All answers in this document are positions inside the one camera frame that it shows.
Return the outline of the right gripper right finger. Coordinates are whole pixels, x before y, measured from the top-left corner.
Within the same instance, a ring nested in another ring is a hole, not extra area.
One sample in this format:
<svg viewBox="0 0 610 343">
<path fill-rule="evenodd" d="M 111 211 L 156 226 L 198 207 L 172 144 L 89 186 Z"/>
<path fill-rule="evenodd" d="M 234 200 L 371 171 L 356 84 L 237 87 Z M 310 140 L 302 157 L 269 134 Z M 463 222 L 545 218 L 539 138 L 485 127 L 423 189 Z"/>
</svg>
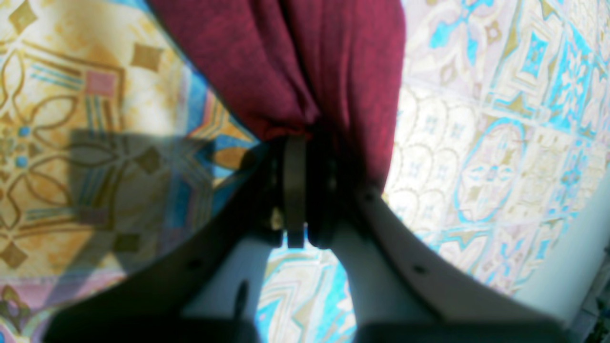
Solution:
<svg viewBox="0 0 610 343">
<path fill-rule="evenodd" d="M 343 265 L 355 343 L 566 343 L 562 326 L 466 275 L 416 237 L 331 144 L 306 146 L 307 237 Z"/>
</svg>

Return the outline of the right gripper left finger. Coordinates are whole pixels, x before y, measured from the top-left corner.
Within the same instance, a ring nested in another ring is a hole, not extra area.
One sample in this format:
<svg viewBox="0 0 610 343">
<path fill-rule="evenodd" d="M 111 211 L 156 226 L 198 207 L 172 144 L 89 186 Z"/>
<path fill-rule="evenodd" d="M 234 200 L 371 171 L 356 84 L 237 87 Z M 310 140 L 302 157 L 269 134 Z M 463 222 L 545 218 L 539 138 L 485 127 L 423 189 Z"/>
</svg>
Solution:
<svg viewBox="0 0 610 343">
<path fill-rule="evenodd" d="M 257 343 L 267 258 L 306 239 L 306 139 L 254 149 L 263 159 L 192 238 L 125 281 L 61 310 L 45 343 Z"/>
</svg>

